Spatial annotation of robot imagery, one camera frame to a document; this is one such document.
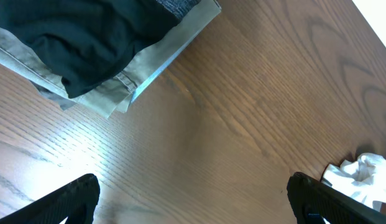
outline crumpled paper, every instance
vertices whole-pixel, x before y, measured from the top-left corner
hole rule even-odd
[[[323,183],[373,208],[386,203],[386,160],[376,154],[363,153],[355,162],[344,161],[340,167],[328,165]]]

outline black cloth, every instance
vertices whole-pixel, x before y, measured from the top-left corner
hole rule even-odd
[[[69,98],[117,75],[177,24],[156,0],[0,0],[0,27],[63,77]]]

